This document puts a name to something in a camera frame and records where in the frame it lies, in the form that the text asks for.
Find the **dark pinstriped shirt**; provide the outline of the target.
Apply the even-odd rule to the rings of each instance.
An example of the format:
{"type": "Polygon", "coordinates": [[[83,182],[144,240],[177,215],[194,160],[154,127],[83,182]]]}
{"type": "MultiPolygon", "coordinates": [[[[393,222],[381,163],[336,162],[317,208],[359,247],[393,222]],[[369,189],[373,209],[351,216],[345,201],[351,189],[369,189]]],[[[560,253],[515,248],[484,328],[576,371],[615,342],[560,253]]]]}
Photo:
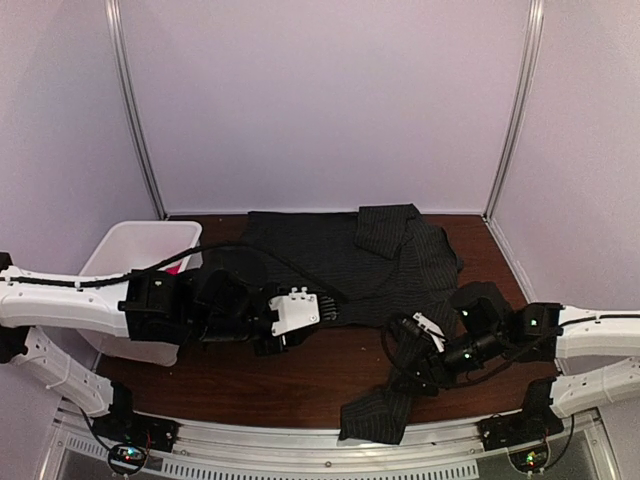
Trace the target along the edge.
{"type": "MultiPolygon", "coordinates": [[[[336,327],[384,329],[395,314],[421,312],[445,338],[455,333],[448,299],[462,263],[446,232],[412,204],[351,214],[250,212],[241,240],[284,255],[345,294],[336,327]]],[[[341,440],[400,443],[413,400],[391,386],[407,379],[399,375],[392,369],[387,386],[341,407],[341,440]]]]}

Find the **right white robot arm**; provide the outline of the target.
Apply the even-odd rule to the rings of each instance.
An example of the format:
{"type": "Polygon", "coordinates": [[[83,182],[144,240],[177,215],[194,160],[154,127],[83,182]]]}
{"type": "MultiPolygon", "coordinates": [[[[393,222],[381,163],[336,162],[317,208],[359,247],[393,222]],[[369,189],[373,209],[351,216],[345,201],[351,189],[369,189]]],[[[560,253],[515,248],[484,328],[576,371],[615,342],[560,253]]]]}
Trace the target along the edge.
{"type": "Polygon", "coordinates": [[[639,395],[639,313],[535,302],[516,310],[492,282],[472,282],[450,298],[465,333],[445,339],[421,313],[396,321],[416,346],[403,360],[387,355],[396,387],[435,395],[483,383],[515,363],[552,362],[555,376],[528,387],[513,419],[519,440],[535,440],[551,415],[568,418],[639,395]]]}

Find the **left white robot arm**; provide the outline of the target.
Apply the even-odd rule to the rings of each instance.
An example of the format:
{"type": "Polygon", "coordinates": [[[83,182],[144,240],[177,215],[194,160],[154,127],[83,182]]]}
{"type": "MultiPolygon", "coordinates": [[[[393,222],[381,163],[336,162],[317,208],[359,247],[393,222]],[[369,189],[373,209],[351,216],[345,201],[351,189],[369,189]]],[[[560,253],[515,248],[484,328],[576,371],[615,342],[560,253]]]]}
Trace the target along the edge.
{"type": "Polygon", "coordinates": [[[195,339],[255,341],[280,352],[291,335],[320,320],[319,299],[306,288],[268,282],[260,260],[222,250],[215,261],[172,274],[163,264],[121,276],[38,276],[1,265],[1,361],[27,369],[72,400],[123,444],[144,424],[125,386],[100,377],[57,347],[46,326],[94,331],[177,347],[195,339]]]}

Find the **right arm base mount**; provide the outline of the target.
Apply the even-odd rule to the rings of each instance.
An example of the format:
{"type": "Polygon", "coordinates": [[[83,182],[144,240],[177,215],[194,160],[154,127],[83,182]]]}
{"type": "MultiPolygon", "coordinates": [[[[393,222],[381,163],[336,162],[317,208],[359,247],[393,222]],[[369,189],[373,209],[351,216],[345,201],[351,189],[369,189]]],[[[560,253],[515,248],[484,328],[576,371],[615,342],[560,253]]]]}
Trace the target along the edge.
{"type": "Polygon", "coordinates": [[[551,410],[551,387],[555,381],[554,377],[548,377],[531,382],[519,412],[480,420],[477,430],[484,450],[543,441],[548,435],[561,433],[563,420],[551,410]]]}

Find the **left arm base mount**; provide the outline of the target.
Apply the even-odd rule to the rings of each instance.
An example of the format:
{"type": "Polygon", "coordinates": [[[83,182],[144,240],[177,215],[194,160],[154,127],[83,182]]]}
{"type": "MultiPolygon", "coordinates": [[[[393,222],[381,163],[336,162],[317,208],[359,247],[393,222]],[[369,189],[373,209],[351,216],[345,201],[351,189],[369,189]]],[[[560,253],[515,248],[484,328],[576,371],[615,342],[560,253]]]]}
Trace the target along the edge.
{"type": "Polygon", "coordinates": [[[109,440],[171,453],[179,424],[174,420],[136,413],[132,392],[119,382],[113,383],[112,388],[113,401],[106,415],[94,418],[93,431],[109,440]]]}

